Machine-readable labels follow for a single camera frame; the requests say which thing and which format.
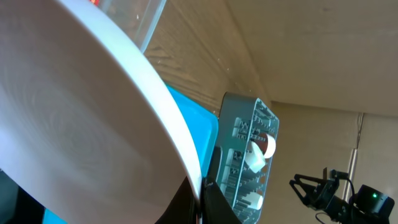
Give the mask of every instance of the white plate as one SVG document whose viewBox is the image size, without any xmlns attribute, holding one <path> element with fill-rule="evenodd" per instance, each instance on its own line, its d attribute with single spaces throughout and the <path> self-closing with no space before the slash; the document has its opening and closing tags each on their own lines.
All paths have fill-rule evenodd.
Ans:
<svg viewBox="0 0 398 224">
<path fill-rule="evenodd" d="M 193 140 L 163 81 L 86 0 L 0 2 L 0 167 L 69 223 L 154 223 Z"/>
</svg>

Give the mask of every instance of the black object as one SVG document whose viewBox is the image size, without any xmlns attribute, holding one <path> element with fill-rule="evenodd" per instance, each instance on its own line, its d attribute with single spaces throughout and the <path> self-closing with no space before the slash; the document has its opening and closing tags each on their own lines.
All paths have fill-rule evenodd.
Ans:
<svg viewBox="0 0 398 224">
<path fill-rule="evenodd" d="M 201 217 L 204 224 L 241 223 L 212 177 L 205 177 L 202 180 L 200 203 L 201 209 L 196 205 L 189 181 L 185 178 L 156 224 L 194 224 L 197 223 L 197 217 Z"/>
<path fill-rule="evenodd" d="M 387 195 L 362 185 L 359 192 L 350 198 L 350 204 L 335 196 L 340 185 L 340 180 L 347 180 L 345 172 L 330 171 L 330 177 L 323 170 L 323 178 L 309 177 L 296 174 L 294 180 L 289 182 L 299 199 L 304 205 L 314 209 L 323 210 L 332 221 L 342 224 L 388 224 L 389 215 L 394 207 L 394 200 Z M 316 186 L 304 184 L 301 180 L 309 180 Z M 296 188 L 299 185 L 305 192 L 303 196 Z"/>
<path fill-rule="evenodd" d="M 45 208 L 24 189 L 18 188 L 17 205 L 14 216 L 7 224 L 42 223 Z"/>
</svg>

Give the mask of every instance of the dish rack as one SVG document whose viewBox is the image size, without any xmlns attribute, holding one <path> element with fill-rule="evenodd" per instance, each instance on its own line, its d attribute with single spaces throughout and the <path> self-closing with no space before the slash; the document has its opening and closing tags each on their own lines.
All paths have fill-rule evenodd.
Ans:
<svg viewBox="0 0 398 224">
<path fill-rule="evenodd" d="M 256 192 L 265 198 L 272 157 L 258 173 L 245 164 L 248 142 L 266 142 L 266 134 L 275 139 L 279 119 L 259 99 L 227 93 L 219 118 L 220 130 L 209 175 L 216 179 L 234 213 L 242 223 L 257 223 L 261 209 L 248 208 L 243 197 Z"/>
</svg>

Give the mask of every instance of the blue plastic container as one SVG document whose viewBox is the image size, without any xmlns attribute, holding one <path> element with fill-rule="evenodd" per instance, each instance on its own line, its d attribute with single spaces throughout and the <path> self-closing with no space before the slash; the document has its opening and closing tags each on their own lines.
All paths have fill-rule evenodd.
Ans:
<svg viewBox="0 0 398 224">
<path fill-rule="evenodd" d="M 217 117 L 181 93 L 168 87 L 191 132 L 197 149 L 202 176 L 206 177 L 218 135 Z M 65 224 L 56 214 L 46 209 L 43 224 Z"/>
</svg>

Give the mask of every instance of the beige wall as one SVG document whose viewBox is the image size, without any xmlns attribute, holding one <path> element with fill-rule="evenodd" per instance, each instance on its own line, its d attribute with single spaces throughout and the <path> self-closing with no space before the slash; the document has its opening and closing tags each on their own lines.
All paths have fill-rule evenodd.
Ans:
<svg viewBox="0 0 398 224">
<path fill-rule="evenodd" d="M 324 167 L 347 171 L 359 114 L 284 103 L 273 103 L 272 110 L 280 129 L 259 223 L 317 223 L 316 212 L 302 205 L 289 180 L 295 174 L 321 178 Z"/>
<path fill-rule="evenodd" d="M 388 194 L 398 203 L 398 118 L 364 115 L 358 161 L 354 177 L 355 190 L 362 184 Z M 396 204 L 390 223 L 398 222 Z"/>
<path fill-rule="evenodd" d="M 271 100 L 398 115 L 398 2 L 228 0 Z"/>
</svg>

